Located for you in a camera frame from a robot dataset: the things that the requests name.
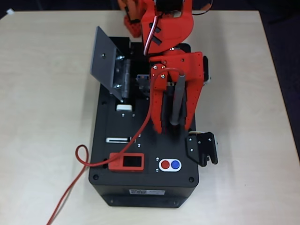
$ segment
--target black bracket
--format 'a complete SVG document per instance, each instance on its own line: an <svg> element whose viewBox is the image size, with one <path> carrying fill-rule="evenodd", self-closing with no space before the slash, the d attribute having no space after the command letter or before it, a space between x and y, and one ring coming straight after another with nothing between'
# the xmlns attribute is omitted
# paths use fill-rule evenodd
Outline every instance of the black bracket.
<svg viewBox="0 0 300 225"><path fill-rule="evenodd" d="M186 151L187 157L202 167L210 159L212 164L218 163L217 141L211 132L190 132L186 138Z"/></svg>

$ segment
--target screw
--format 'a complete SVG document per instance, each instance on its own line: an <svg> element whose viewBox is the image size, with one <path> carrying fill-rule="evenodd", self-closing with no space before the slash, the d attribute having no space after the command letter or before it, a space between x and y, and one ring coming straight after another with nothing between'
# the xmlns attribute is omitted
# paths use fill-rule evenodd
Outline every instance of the screw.
<svg viewBox="0 0 300 225"><path fill-rule="evenodd" d="M118 57L116 58L116 60L122 60L122 59L124 59L124 58L125 58L125 56L120 55L120 56L118 56Z"/></svg>

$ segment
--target wooden table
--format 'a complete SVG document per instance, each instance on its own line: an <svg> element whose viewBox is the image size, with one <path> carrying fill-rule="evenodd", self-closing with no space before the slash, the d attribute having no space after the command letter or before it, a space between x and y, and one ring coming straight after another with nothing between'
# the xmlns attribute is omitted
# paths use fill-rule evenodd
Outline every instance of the wooden table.
<svg viewBox="0 0 300 225"><path fill-rule="evenodd" d="M91 146L99 83L89 75L96 26L129 36L121 12L18 12L0 20L0 224L46 224ZM195 16L187 40L210 60L197 127L218 139L218 165L179 209L112 208L88 182L56 225L298 225L300 169L257 12Z"/></svg>

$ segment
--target white label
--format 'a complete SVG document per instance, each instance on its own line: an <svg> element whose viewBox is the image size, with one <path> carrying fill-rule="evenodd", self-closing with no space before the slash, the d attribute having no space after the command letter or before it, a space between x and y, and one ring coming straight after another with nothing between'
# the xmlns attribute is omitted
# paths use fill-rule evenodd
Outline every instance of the white label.
<svg viewBox="0 0 300 225"><path fill-rule="evenodd" d="M137 189L130 189L129 193L131 195L165 195L165 191L163 191L163 190L137 190Z"/></svg>

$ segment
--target white wire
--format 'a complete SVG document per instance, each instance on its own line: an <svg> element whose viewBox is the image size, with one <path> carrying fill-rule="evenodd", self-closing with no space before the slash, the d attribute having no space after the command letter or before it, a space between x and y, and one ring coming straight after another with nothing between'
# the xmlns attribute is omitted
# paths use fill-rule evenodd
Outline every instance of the white wire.
<svg viewBox="0 0 300 225"><path fill-rule="evenodd" d="M158 24L158 16L156 15L154 17L153 25L152 25L151 30L149 32L149 35L147 37L147 41L146 41L145 48L144 48L144 55L146 55L148 53L150 43L151 43L151 40L152 40L152 37L153 37L153 34L154 34L154 30L155 30L157 24Z"/></svg>

